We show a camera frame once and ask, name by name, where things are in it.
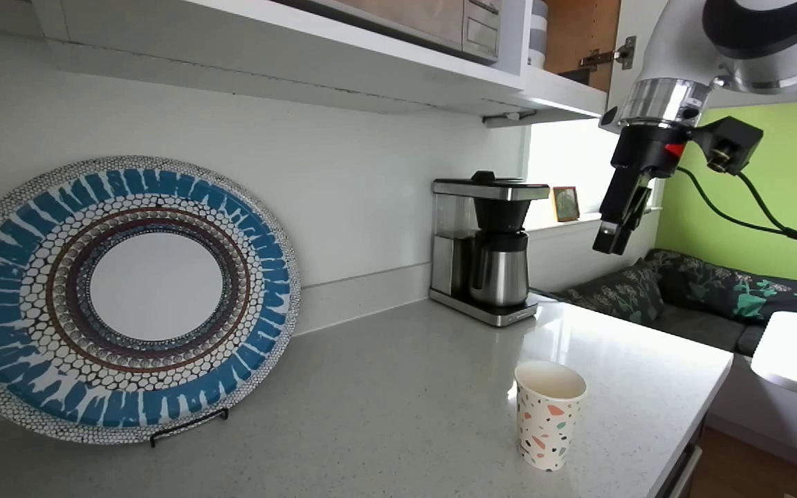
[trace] countertop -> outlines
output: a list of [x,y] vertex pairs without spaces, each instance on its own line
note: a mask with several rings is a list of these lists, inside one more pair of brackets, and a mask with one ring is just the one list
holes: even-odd
[[[560,472],[514,445],[512,367],[544,358],[589,392]],[[157,448],[90,448],[0,423],[23,498],[643,498],[666,478],[731,353],[544,301],[489,330],[431,301],[297,338],[230,421]]]

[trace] decorative plate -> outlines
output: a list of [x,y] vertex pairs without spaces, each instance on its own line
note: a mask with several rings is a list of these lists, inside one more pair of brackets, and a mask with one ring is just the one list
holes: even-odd
[[[180,237],[218,268],[209,312],[176,334],[126,334],[118,306],[93,297],[104,259],[143,236]],[[0,414],[72,443],[190,425],[266,378],[297,301],[288,237],[241,185],[167,158],[54,168],[0,201]]]

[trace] coffee pot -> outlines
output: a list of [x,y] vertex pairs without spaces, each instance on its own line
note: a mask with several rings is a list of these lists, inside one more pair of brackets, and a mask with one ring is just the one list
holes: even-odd
[[435,181],[431,193],[429,300],[489,326],[530,319],[524,222],[548,185],[476,172],[471,181]]

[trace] shelf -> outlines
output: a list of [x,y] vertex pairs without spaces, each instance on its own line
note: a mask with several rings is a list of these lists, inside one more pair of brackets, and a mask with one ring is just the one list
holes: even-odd
[[524,67],[528,0],[503,3],[496,67],[272,0],[35,0],[59,67],[366,111],[595,117],[602,93]]

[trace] paper cup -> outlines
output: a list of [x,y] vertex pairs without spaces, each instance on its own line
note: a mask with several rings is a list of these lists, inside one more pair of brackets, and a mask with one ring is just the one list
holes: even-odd
[[514,367],[514,385],[519,454],[536,470],[562,470],[586,392],[584,376],[560,363],[536,359]]

